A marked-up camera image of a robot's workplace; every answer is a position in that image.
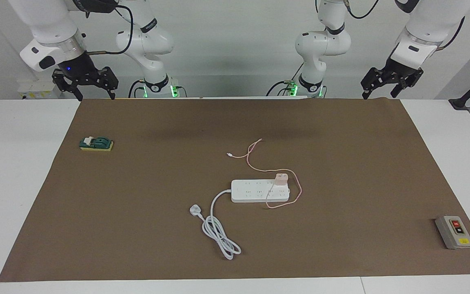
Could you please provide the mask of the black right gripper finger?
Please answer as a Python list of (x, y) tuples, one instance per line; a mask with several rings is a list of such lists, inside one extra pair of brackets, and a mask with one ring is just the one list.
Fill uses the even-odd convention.
[(52, 73), (52, 80), (61, 92), (69, 92), (73, 94), (79, 102), (82, 102), (83, 95), (78, 89), (78, 86), (79, 86), (78, 81), (71, 80), (69, 78), (71, 83), (68, 83), (67, 76), (65, 76), (65, 74), (62, 72), (61, 69), (54, 69)]
[(110, 99), (114, 100), (116, 98), (115, 90), (118, 89), (119, 80), (110, 67), (104, 67), (97, 71), (96, 86), (100, 89), (104, 89)]

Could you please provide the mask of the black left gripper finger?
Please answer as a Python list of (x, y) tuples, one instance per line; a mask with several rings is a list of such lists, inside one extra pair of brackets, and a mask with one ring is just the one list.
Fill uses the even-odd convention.
[(399, 93), (407, 87), (414, 87), (422, 75), (423, 72), (414, 72), (407, 77), (399, 78), (397, 80), (397, 85), (392, 89), (392, 91), (390, 91), (391, 97), (397, 98)]
[(388, 71), (386, 69), (377, 69), (376, 67), (369, 69), (361, 80), (362, 98), (368, 99), (374, 90), (386, 85), (386, 80), (388, 80)]

